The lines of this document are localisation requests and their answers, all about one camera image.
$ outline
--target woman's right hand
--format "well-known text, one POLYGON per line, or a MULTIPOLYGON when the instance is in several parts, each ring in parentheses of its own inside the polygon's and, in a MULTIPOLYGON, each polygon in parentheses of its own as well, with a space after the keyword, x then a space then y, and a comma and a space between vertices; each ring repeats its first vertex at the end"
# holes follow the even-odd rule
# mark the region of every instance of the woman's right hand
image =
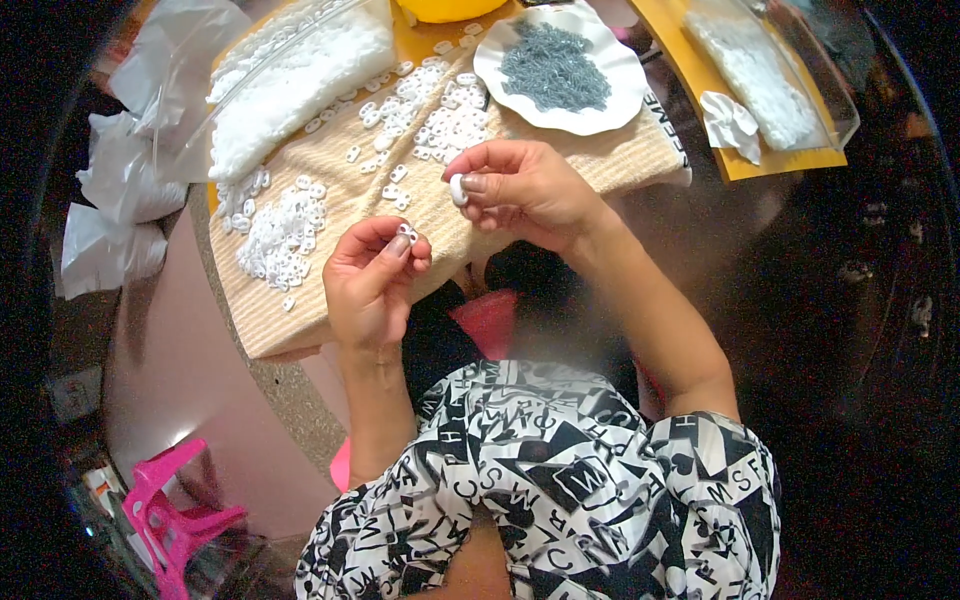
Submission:
POLYGON ((495 140, 466 149, 443 179, 464 174, 460 211, 484 231, 505 229, 568 258, 615 213, 549 144, 495 140))

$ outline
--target pink plastic stool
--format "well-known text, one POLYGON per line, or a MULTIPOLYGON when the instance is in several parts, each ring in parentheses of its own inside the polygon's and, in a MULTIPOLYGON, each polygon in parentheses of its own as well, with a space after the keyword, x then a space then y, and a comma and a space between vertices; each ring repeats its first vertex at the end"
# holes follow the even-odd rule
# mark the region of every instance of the pink plastic stool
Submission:
POLYGON ((506 360, 514 343, 516 292, 497 290, 450 311, 480 352, 490 360, 506 360))
POLYGON ((205 441, 192 440, 140 461, 133 467, 133 489, 123 501, 127 520, 154 561, 156 586, 163 600, 190 600, 183 581, 190 557, 247 513, 241 506, 225 511, 201 506, 181 512, 170 504, 161 488, 204 448, 205 441))
MULTIPOLYGON (((450 311, 480 352, 490 360, 505 360, 514 342, 516 292, 498 290, 471 300, 450 311)), ((330 477, 341 492, 349 488, 350 438, 337 450, 330 462, 330 477)))

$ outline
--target hand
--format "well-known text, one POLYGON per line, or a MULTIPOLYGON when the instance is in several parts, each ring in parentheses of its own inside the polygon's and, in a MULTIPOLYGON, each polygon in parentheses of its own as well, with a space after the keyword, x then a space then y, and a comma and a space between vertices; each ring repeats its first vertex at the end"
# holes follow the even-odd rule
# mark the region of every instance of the hand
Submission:
POLYGON ((611 212, 549 144, 496 140, 466 149, 443 179, 465 174, 461 213, 484 231, 506 229, 531 244, 567 254, 611 212))
POLYGON ((411 247, 399 217, 371 217, 349 228, 324 265, 330 325, 346 349, 397 345, 410 317, 410 284, 430 269, 430 243, 411 247))

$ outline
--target woman's left hand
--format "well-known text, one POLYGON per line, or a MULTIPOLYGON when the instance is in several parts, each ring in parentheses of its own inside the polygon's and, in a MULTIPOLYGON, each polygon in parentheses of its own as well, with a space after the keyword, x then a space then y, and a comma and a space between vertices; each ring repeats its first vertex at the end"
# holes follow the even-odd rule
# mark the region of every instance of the woman's left hand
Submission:
POLYGON ((353 225, 324 265, 330 325, 346 349, 379 350, 399 344, 410 317, 410 285, 430 269, 430 243, 412 247, 396 228, 399 217, 371 217, 353 225))

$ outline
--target black and white patterned shirt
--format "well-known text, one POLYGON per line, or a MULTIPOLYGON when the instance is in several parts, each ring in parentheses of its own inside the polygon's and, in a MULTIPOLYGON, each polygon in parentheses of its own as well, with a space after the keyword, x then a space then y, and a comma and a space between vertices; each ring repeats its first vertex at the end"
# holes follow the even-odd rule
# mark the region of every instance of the black and white patterned shirt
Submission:
POLYGON ((396 463, 320 517, 299 598, 440 586, 480 503, 516 598, 770 597, 780 482, 745 426, 695 413, 648 427, 603 377, 522 361, 453 372, 421 411, 396 463))

